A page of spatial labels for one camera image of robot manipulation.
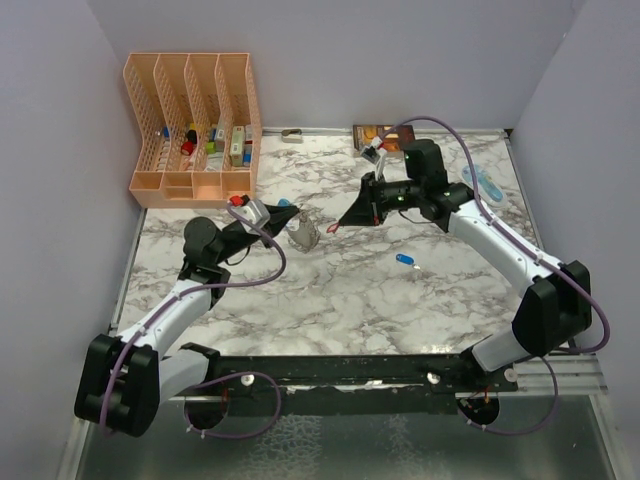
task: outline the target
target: gray wall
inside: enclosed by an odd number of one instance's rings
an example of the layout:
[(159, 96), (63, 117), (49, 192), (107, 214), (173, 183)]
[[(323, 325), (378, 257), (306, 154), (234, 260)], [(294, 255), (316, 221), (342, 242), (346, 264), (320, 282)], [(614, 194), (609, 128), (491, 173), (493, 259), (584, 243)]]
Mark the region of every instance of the gray wall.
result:
[[(513, 137), (547, 249), (582, 260), (612, 325), (598, 354), (640, 473), (640, 2), (589, 0)], [(582, 339), (599, 340), (600, 327)]]
[(513, 127), (581, 0), (87, 0), (116, 55), (254, 54), (263, 123)]
[(122, 71), (83, 0), (0, 15), (0, 478), (53, 478), (138, 208)]

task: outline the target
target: plastic file organizer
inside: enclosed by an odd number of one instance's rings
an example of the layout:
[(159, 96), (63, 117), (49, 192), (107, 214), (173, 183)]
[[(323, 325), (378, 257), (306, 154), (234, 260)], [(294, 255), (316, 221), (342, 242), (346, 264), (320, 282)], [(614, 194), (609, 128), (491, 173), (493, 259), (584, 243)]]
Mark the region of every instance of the plastic file organizer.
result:
[[(129, 190), (148, 208), (220, 208), (255, 193), (262, 124), (248, 53), (134, 53), (124, 80), (142, 134)], [(198, 142), (185, 156), (189, 125)], [(207, 167), (206, 144), (224, 128), (221, 168)], [(231, 164), (233, 126), (251, 125), (249, 167)]]

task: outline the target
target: marble surface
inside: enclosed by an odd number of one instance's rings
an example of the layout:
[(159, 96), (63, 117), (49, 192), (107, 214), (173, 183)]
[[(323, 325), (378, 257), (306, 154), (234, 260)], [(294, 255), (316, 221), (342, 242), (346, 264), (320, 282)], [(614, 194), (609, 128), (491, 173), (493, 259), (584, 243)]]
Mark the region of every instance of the marble surface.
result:
[[(443, 151), (450, 181), (465, 165), (459, 145), (429, 135)], [(496, 210), (533, 240), (524, 201), (501, 132), (467, 134), (474, 161), (507, 193)], [(509, 323), (519, 304), (506, 280), (470, 247), (433, 225), (414, 225), (390, 214), (377, 228), (326, 228), (356, 198), (360, 177), (371, 170), (350, 136), (306, 136), (301, 145), (263, 138), (258, 195), (275, 204), (286, 197), (306, 209), (321, 232), (309, 253), (278, 236), (288, 267), (262, 287), (227, 289), (213, 311), (196, 321), (172, 350), (186, 342), (225, 355), (400, 354), (459, 352)], [(401, 160), (385, 169), (387, 180), (405, 178)], [(222, 226), (219, 210), (149, 210), (131, 275), (119, 330), (142, 318), (168, 293), (182, 264), (182, 231), (196, 215)], [(416, 221), (417, 211), (408, 212)], [(422, 270), (395, 260), (412, 256)], [(240, 265), (232, 281), (267, 276), (279, 257), (262, 246)]]

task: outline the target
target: blue object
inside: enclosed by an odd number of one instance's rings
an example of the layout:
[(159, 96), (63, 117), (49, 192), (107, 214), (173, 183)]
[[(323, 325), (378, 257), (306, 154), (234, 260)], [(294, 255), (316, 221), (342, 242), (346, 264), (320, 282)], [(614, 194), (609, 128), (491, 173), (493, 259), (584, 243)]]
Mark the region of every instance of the blue object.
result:
[(399, 253), (396, 255), (396, 260), (400, 263), (404, 263), (405, 265), (409, 265), (412, 267), (416, 262), (409, 255), (405, 255), (404, 253)]
[[(504, 198), (504, 195), (502, 194), (500, 188), (495, 183), (493, 183), (493, 180), (491, 180), (491, 176), (482, 167), (478, 167), (476, 165), (475, 169), (476, 176), (478, 177), (478, 185), (480, 185), (480, 187), (482, 187), (486, 194), (489, 195), (489, 198), (491, 200), (493, 200), (494, 202), (501, 202)], [(471, 170), (469, 170), (469, 165), (465, 166), (462, 169), (462, 178), (468, 184), (472, 183)]]

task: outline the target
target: purple cable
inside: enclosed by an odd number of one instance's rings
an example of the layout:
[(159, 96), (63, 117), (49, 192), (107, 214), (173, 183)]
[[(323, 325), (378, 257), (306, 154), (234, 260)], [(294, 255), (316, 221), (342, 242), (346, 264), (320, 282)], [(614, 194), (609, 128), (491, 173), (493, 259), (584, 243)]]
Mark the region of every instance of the purple cable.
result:
[(553, 368), (551, 368), (551, 364), (545, 358), (540, 357), (540, 360), (544, 362), (544, 364), (549, 369), (549, 373), (551, 374), (551, 380), (553, 381), (553, 404), (551, 405), (551, 409), (549, 409), (549, 413), (547, 413), (547, 415), (534, 426), (525, 428), (523, 430), (510, 432), (508, 430), (500, 430), (499, 428), (491, 428), (486, 425), (475, 423), (467, 418), (464, 412), (462, 412), (460, 409), (458, 409), (458, 413), (462, 415), (467, 424), (471, 425), (473, 428), (477, 428), (478, 430), (482, 430), (483, 432), (493, 433), (494, 435), (502, 435), (503, 437), (517, 437), (519, 435), (527, 435), (529, 433), (542, 430), (544, 427), (549, 425), (549, 423), (551, 423), (551, 420), (553, 420), (553, 417), (555, 417), (556, 413), (558, 412), (558, 407), (560, 406), (560, 397), (558, 395), (558, 379), (556, 378), (556, 374), (553, 371)]
[(276, 392), (276, 410), (273, 413), (273, 416), (269, 419), (269, 421), (265, 425), (263, 425), (262, 427), (260, 427), (259, 429), (255, 430), (255, 431), (249, 432), (249, 433), (216, 433), (216, 432), (212, 432), (211, 430), (198, 430), (197, 428), (195, 428), (193, 426), (193, 424), (191, 422), (191, 419), (189, 418), (189, 414), (187, 413), (187, 411), (185, 409), (184, 418), (187, 421), (187, 423), (189, 424), (189, 428), (191, 430), (194, 430), (194, 431), (198, 432), (201, 435), (206, 435), (208, 437), (224, 438), (226, 440), (244, 440), (244, 439), (247, 439), (247, 438), (257, 437), (258, 435), (263, 434), (264, 432), (269, 430), (271, 427), (273, 427), (275, 425), (276, 421), (278, 420), (278, 417), (280, 416), (280, 410), (282, 409), (282, 395), (280, 394), (280, 389), (278, 388), (278, 384), (269, 375), (266, 375), (266, 374), (260, 373), (260, 372), (232, 373), (230, 375), (225, 375), (224, 377), (216, 378), (215, 380), (211, 380), (209, 382), (201, 383), (200, 385), (196, 385), (196, 386), (194, 386), (192, 388), (210, 387), (212, 385), (216, 385), (218, 383), (223, 383), (223, 382), (226, 382), (227, 380), (233, 380), (234, 378), (243, 377), (245, 375), (253, 375), (255, 377), (264, 378), (265, 380), (267, 380), (271, 384), (271, 386), (273, 386), (273, 389)]
[[(458, 143), (462, 147), (462, 150), (464, 151), (465, 157), (467, 157), (467, 163), (469, 164), (469, 171), (471, 172), (471, 180), (472, 180), (472, 183), (473, 183), (473, 198), (474, 198), (474, 200), (476, 202), (476, 205), (478, 205), (478, 209), (480, 210), (480, 213), (482, 213), (482, 215), (488, 221), (491, 221), (492, 220), (491, 215), (489, 214), (489, 212), (487, 211), (485, 206), (480, 201), (480, 192), (479, 192), (479, 188), (478, 188), (478, 177), (476, 175), (475, 166), (473, 165), (473, 159), (471, 158), (471, 153), (469, 152), (469, 149), (467, 148), (467, 144), (464, 142), (464, 140), (462, 139), (460, 134), (453, 129), (453, 127), (451, 127), (450, 125), (448, 125), (447, 123), (443, 122), (442, 120), (440, 120), (438, 118), (420, 115), (420, 116), (417, 116), (417, 117), (411, 117), (411, 118), (409, 118), (409, 119), (407, 119), (407, 120), (405, 120), (403, 122), (395, 124), (393, 127), (391, 127), (389, 130), (385, 131), (382, 134), (382, 139), (384, 139), (391, 132), (394, 132), (400, 126), (402, 126), (404, 124), (407, 124), (407, 123), (414, 122), (416, 120), (427, 120), (427, 121), (430, 121), (430, 122), (433, 122), (433, 123), (437, 123), (438, 125), (444, 127), (446, 130), (448, 130), (449, 133), (451, 133), (451, 135), (453, 135), (455, 137), (455, 139), (458, 141)], [(582, 298), (584, 298), (587, 302), (589, 302), (589, 304), (593, 307), (593, 309), (598, 314), (598, 317), (600, 317), (600, 321), (602, 322), (602, 340), (600, 340), (600, 342), (597, 345), (594, 345), (593, 347), (585, 347), (585, 348), (562, 348), (562, 347), (560, 347), (560, 348), (558, 348), (558, 350), (561, 350), (561, 351), (567, 352), (567, 353), (576, 353), (577, 354), (577, 353), (594, 353), (594, 352), (597, 352), (597, 351), (603, 349), (607, 345), (607, 343), (609, 343), (609, 339), (611, 338), (611, 327), (609, 325), (609, 320), (607, 319), (607, 316), (604, 313), (604, 310), (598, 304), (598, 302), (596, 302), (595, 299), (584, 288), (582, 288), (580, 285), (578, 285), (577, 282), (575, 282), (571, 277), (569, 277), (566, 273), (564, 273), (558, 267), (556, 267), (555, 265), (552, 265), (551, 263), (547, 262), (544, 259), (538, 260), (538, 256), (535, 254), (535, 252), (532, 252), (531, 250), (529, 250), (526, 247), (526, 245), (524, 245), (516, 237), (514, 237), (508, 230), (506, 230), (500, 224), (500, 222), (493, 223), (493, 226), (507, 240), (509, 240), (509, 242), (511, 242), (511, 244), (513, 246), (515, 246), (518, 250), (520, 250), (524, 255), (526, 255), (527, 257), (531, 258), (532, 260), (538, 261), (540, 265), (542, 265), (543, 267), (551, 270), (553, 273), (558, 275), (558, 277), (560, 277), (562, 280), (564, 280), (566, 283), (568, 283), (571, 286), (571, 288), (573, 288), (576, 292), (578, 292), (578, 294)]]
[(109, 377), (107, 388), (104, 391), (104, 399), (102, 400), (102, 406), (100, 408), (99, 425), (100, 425), (100, 429), (102, 430), (105, 436), (108, 436), (112, 433), (107, 429), (107, 413), (109, 411), (109, 401), (111, 400), (111, 394), (113, 393), (113, 389), (115, 387), (118, 374), (122, 369), (122, 365), (124, 364), (127, 354), (133, 347), (134, 343), (142, 336), (142, 333), (146, 332), (171, 305), (176, 303), (178, 300), (182, 299), (183, 296), (189, 295), (190, 293), (199, 292), (201, 290), (213, 290), (215, 288), (221, 288), (221, 287), (225, 287), (225, 288), (257, 287), (258, 285), (264, 285), (280, 277), (284, 273), (285, 268), (287, 268), (287, 258), (285, 257), (284, 250), (282, 250), (282, 247), (278, 245), (278, 242), (276, 242), (273, 238), (271, 238), (267, 232), (265, 232), (261, 228), (258, 228), (256, 225), (249, 222), (248, 220), (245, 220), (239, 214), (234, 212), (231, 209), (230, 204), (227, 205), (227, 212), (229, 213), (229, 215), (231, 215), (233, 218), (238, 220), (240, 223), (243, 223), (251, 227), (267, 243), (269, 243), (273, 248), (276, 249), (276, 251), (280, 255), (280, 258), (282, 259), (280, 269), (273, 275), (270, 275), (269, 277), (266, 277), (260, 280), (252, 280), (249, 282), (239, 282), (239, 283), (215, 283), (211, 285), (199, 285), (197, 287), (187, 288), (186, 290), (183, 290), (182, 292), (180, 292), (177, 296), (171, 297), (165, 303), (163, 303), (160, 306), (160, 308), (158, 308), (158, 310), (153, 315), (151, 315), (149, 319), (142, 325), (142, 328), (139, 331), (137, 331), (131, 337), (131, 339), (125, 344), (125, 346), (122, 348), (122, 352), (120, 352), (120, 355), (116, 360), (113, 370), (111, 371), (111, 376)]

